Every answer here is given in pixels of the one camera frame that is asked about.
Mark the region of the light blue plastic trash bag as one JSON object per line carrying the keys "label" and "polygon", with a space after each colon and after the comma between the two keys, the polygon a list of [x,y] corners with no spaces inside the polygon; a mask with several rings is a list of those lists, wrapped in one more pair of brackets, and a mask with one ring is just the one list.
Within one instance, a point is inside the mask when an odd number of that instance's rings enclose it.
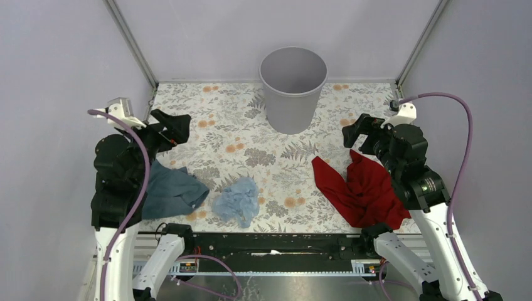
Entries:
{"label": "light blue plastic trash bag", "polygon": [[224,188],[212,206],[223,221],[235,219],[241,228],[249,228],[259,211],[258,186],[251,177],[241,177]]}

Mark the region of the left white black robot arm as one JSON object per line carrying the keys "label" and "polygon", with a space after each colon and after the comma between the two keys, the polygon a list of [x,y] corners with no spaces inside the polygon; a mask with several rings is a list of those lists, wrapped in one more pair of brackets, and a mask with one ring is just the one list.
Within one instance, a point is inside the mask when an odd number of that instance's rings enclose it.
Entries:
{"label": "left white black robot arm", "polygon": [[151,165],[155,156],[188,141],[189,115],[172,116],[159,109],[155,124],[111,115],[110,109],[91,109],[106,118],[118,134],[95,147],[95,194],[91,224],[97,241],[96,300],[155,300],[178,257],[194,252],[193,231],[184,224],[167,224],[153,255],[133,274],[134,248],[142,219]]}

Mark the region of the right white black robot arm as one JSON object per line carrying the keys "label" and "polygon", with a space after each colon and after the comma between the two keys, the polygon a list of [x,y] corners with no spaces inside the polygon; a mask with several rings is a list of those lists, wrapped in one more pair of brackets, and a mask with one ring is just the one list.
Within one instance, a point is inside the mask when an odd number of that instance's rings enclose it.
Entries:
{"label": "right white black robot arm", "polygon": [[391,176],[395,195],[415,221],[430,253],[426,263],[407,248],[385,224],[363,230],[360,250],[365,257],[378,255],[395,267],[418,294],[419,300],[501,300],[487,288],[472,265],[450,213],[451,197],[442,178],[426,164],[428,142],[412,124],[391,125],[361,114],[343,127],[343,144],[376,156]]}

